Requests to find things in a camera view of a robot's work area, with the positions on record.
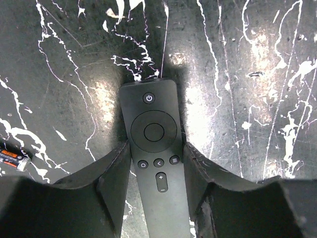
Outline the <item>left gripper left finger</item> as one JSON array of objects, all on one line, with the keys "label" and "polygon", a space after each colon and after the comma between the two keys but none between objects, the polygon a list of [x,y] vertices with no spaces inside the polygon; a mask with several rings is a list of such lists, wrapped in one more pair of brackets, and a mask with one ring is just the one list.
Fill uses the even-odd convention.
[{"label": "left gripper left finger", "polygon": [[121,142],[104,157],[53,184],[2,177],[1,237],[120,237],[130,165],[129,143]]}]

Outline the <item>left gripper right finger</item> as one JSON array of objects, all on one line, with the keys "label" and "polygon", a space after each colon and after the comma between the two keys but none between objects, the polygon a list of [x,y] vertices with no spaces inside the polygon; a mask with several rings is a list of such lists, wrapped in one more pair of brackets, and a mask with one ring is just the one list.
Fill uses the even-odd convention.
[{"label": "left gripper right finger", "polygon": [[317,181],[275,176],[259,183],[183,148],[190,219],[199,238],[314,238]]}]

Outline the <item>black remote control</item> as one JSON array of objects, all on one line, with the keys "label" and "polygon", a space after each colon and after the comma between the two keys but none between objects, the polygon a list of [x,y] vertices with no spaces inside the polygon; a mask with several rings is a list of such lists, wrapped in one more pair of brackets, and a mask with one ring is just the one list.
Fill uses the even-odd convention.
[{"label": "black remote control", "polygon": [[149,236],[190,237],[176,83],[126,83],[119,100]]}]

